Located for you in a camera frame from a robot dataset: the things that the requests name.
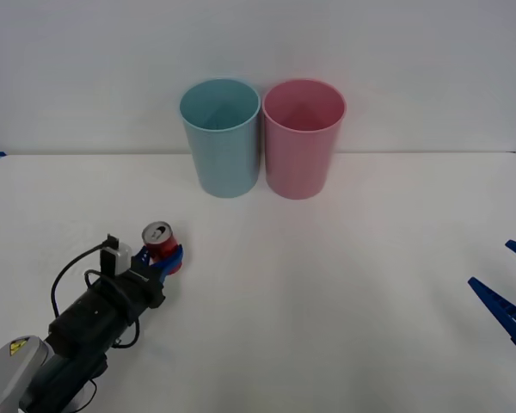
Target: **white table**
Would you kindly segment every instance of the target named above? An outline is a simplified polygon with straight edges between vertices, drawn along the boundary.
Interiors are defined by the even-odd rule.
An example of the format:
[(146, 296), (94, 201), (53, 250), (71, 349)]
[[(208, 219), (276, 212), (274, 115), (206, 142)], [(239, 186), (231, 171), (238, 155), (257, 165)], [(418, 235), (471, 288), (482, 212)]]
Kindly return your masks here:
[(159, 219), (183, 270), (87, 412), (516, 412), (516, 348), (466, 283), (516, 304), (516, 155), (337, 155), (306, 201), (214, 198), (188, 155), (6, 157), (0, 346), (46, 336), (71, 258)]

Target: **cup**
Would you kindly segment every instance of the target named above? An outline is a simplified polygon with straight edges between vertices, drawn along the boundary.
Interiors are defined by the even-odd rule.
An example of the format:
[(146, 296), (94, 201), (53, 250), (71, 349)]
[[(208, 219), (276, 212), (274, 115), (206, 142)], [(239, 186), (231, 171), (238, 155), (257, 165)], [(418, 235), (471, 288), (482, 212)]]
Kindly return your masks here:
[(201, 187), (220, 198), (248, 192), (258, 179), (260, 96), (235, 79), (211, 79), (188, 90), (180, 113)]
[(346, 113), (344, 97), (324, 82), (294, 79), (266, 93), (263, 111), (267, 184), (292, 200), (318, 194)]

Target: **soda can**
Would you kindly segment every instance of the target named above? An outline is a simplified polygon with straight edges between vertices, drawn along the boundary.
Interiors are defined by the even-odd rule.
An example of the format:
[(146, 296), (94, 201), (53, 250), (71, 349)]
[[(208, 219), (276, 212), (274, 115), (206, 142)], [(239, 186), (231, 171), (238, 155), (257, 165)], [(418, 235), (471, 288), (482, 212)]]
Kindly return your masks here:
[[(172, 227), (164, 221), (152, 222), (144, 228), (141, 234), (144, 244), (149, 250), (153, 262), (169, 258), (178, 248)], [(171, 274), (180, 269), (181, 263), (174, 268)]]

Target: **cable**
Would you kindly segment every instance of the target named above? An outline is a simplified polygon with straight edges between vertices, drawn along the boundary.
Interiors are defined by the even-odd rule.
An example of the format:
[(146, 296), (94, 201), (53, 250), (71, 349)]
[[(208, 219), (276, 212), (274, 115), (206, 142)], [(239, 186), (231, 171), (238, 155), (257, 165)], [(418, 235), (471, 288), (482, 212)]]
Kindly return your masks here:
[(56, 277), (55, 281), (52, 284), (52, 291), (50, 293), (51, 299), (52, 299), (52, 308), (53, 308), (53, 315), (55, 318), (59, 317), (59, 308), (58, 303), (55, 299), (55, 290), (58, 288), (58, 284), (61, 281), (61, 278), (65, 275), (67, 270), (71, 268), (73, 265), (75, 265), (77, 262), (82, 260), (84, 257), (89, 256), (90, 254), (96, 252), (97, 250), (100, 250), (106, 243), (100, 243), (99, 245), (96, 245), (94, 248), (87, 250), (86, 252), (83, 252), (80, 256), (76, 257), (74, 260), (69, 262), (65, 267), (61, 270), (59, 275)]
[(91, 288), (93, 286), (93, 284), (89, 281), (90, 274), (99, 276), (101, 278), (102, 282), (105, 282), (107, 285), (109, 285), (111, 288), (113, 288), (113, 290), (117, 294), (119, 294), (119, 296), (122, 297), (122, 299), (125, 301), (126, 308), (129, 311), (128, 319), (132, 320), (135, 318), (135, 320), (134, 320), (135, 326), (134, 327), (135, 327), (136, 331), (134, 333), (134, 338), (132, 339), (132, 341), (129, 342), (128, 344), (113, 344), (111, 347), (112, 348), (130, 348), (130, 347), (132, 347), (134, 344), (136, 344), (136, 342), (138, 342), (140, 328), (139, 328), (139, 318), (137, 317), (136, 312), (134, 311), (134, 309), (132, 307), (131, 300), (128, 298), (126, 293), (124, 291), (122, 291), (122, 289), (120, 289), (120, 287), (117, 285), (116, 282), (114, 282), (113, 279), (111, 279), (110, 277), (107, 277), (105, 274), (102, 274), (99, 271), (95, 271), (94, 269), (89, 269), (88, 271), (84, 272), (84, 281), (86, 282), (86, 286), (88, 286), (88, 288)]
[(76, 410), (73, 410), (71, 413), (78, 413), (79, 411), (86, 409), (88, 407), (88, 405), (90, 403), (92, 403), (92, 400), (94, 400), (95, 394), (97, 393), (97, 384), (95, 383), (95, 381), (93, 379), (90, 379), (89, 382), (92, 385), (94, 385), (94, 394), (92, 394), (92, 397), (89, 398), (89, 401), (83, 407), (80, 407), (80, 408), (78, 408)]

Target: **warning label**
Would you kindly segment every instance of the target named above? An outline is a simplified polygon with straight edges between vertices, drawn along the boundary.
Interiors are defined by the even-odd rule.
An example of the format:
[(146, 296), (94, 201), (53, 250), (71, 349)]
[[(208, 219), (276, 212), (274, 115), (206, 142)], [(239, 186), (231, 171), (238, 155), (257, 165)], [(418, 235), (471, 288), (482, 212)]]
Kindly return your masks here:
[(19, 351), (19, 348), (23, 347), (27, 343), (27, 338), (20, 338), (19, 340), (15, 340), (9, 344), (9, 356), (14, 355)]

